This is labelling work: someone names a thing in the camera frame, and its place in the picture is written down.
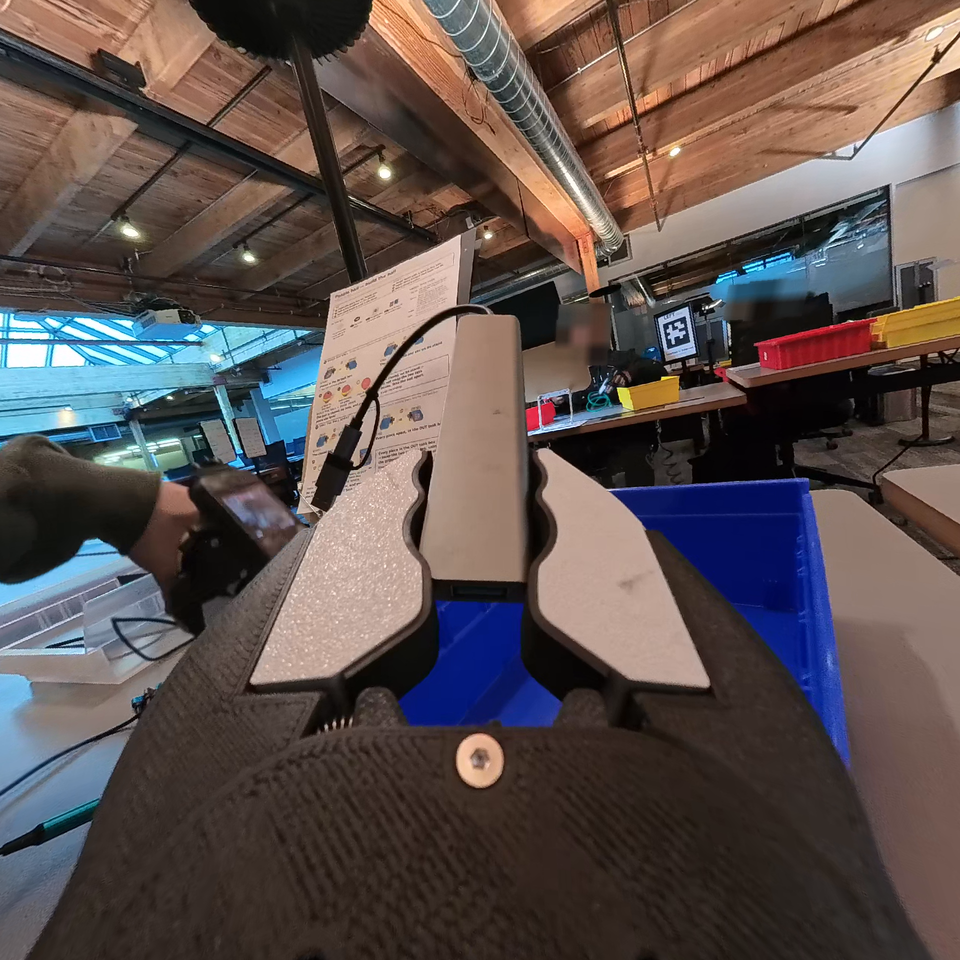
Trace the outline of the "long red bin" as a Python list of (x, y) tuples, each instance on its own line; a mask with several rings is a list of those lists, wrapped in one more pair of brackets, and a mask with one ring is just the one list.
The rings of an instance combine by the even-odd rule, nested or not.
[(864, 318), (760, 341), (758, 364), (770, 371), (787, 371), (859, 354), (872, 348), (874, 320)]

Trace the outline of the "long yellow bin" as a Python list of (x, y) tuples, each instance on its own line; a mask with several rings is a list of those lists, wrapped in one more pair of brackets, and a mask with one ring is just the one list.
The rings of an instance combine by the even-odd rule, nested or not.
[(959, 296), (875, 318), (870, 327), (875, 349), (895, 349), (959, 335)]

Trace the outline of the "clear acrylic stand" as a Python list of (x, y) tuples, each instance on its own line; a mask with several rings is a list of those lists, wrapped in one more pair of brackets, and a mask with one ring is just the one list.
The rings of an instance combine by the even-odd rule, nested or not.
[(3, 606), (1, 673), (36, 685), (117, 686), (189, 642), (153, 578), (102, 574)]

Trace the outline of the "white instruction sheet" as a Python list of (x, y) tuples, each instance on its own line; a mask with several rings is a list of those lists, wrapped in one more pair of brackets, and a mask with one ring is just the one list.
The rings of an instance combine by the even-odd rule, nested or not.
[(475, 230), (331, 295), (306, 433), (299, 506), (307, 514), (324, 462), (382, 369), (398, 362), (367, 409), (347, 490), (409, 450), (434, 450), (450, 380), (457, 321), (412, 334), (469, 294)]

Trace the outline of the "grey USB hub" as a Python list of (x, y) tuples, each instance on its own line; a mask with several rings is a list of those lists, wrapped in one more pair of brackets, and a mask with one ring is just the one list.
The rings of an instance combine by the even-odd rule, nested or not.
[(529, 461), (520, 323), (462, 316), (419, 540), (438, 599), (522, 601)]

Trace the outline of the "green soldering iron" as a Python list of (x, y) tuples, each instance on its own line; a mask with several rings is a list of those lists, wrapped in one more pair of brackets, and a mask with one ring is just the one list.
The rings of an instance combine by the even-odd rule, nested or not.
[(1, 845), (1, 857), (6, 858), (32, 847), (42, 846), (63, 835), (88, 825), (99, 808), (100, 798), (73, 807), (64, 813), (38, 823), (32, 829)]

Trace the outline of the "small yellow bin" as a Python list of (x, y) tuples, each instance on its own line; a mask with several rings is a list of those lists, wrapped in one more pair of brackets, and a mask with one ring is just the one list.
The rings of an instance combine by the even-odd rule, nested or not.
[(630, 412), (675, 404), (680, 400), (680, 378), (665, 376), (656, 381), (619, 387), (617, 397), (623, 409)]

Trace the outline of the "black pole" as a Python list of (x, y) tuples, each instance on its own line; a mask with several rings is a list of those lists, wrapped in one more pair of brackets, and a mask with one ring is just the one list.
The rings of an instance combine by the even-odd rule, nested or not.
[(348, 279), (351, 283), (361, 282), (367, 278), (368, 270), (349, 193), (341, 172), (323, 92), (318, 82), (314, 58), (306, 43), (298, 38), (292, 40), (291, 63)]

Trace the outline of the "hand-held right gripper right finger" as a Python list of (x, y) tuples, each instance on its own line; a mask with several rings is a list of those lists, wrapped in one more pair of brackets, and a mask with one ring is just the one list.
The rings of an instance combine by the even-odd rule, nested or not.
[(535, 450), (543, 545), (525, 607), (525, 666), (546, 690), (701, 694), (711, 681), (642, 521), (549, 449)]

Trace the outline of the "monitor with printed tag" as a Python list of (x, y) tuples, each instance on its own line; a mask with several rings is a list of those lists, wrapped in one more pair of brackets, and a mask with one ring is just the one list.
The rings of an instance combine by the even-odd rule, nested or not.
[(665, 365), (685, 362), (698, 356), (694, 311), (689, 304), (655, 314), (654, 329)]

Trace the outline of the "white ceiling projector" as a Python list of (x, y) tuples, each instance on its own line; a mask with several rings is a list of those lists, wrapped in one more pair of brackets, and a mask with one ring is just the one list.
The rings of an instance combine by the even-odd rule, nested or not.
[(141, 342), (185, 342), (203, 332), (201, 318), (181, 307), (148, 308), (133, 318), (132, 335)]

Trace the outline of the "long table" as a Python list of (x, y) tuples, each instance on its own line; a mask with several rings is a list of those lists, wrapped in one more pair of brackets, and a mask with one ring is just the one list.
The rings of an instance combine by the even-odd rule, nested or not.
[(676, 402), (654, 406), (640, 411), (628, 411), (621, 407), (603, 411), (583, 411), (561, 417), (539, 429), (530, 431), (528, 442), (549, 443), (577, 435), (630, 426), (642, 426), (677, 419), (679, 417), (705, 415), (745, 406), (748, 397), (743, 390), (730, 383), (721, 382), (689, 390), (680, 390)]
[(731, 367), (726, 379), (743, 391), (761, 389), (778, 383), (821, 377), (846, 371), (891, 364), (902, 359), (919, 359), (930, 354), (940, 354), (959, 348), (959, 336), (953, 335), (934, 340), (911, 343), (896, 347), (886, 347), (869, 352), (833, 358), (815, 364), (794, 366), (786, 369), (773, 369), (753, 364)]

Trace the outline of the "blue plastic bin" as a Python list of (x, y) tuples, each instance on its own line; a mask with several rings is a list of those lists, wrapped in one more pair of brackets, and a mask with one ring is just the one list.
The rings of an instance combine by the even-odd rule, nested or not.
[[(738, 609), (786, 667), (850, 764), (828, 579), (802, 479), (613, 492)], [(400, 699), (415, 726), (543, 727), (560, 701), (522, 662), (520, 604), (438, 602), (438, 660)]]

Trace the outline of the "silver ventilation duct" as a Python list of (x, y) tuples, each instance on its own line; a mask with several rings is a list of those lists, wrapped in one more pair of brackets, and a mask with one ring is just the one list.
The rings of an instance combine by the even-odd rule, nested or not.
[(625, 236), (594, 183), (520, 42), (494, 2), (426, 1), (476, 79), (557, 180), (605, 257)]

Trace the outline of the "person's left hand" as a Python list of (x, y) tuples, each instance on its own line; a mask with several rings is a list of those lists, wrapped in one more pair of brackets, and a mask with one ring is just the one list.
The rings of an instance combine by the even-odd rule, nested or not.
[(181, 570), (181, 547), (200, 526), (201, 513), (189, 488), (163, 482), (150, 520), (126, 556), (150, 574), (167, 596)]

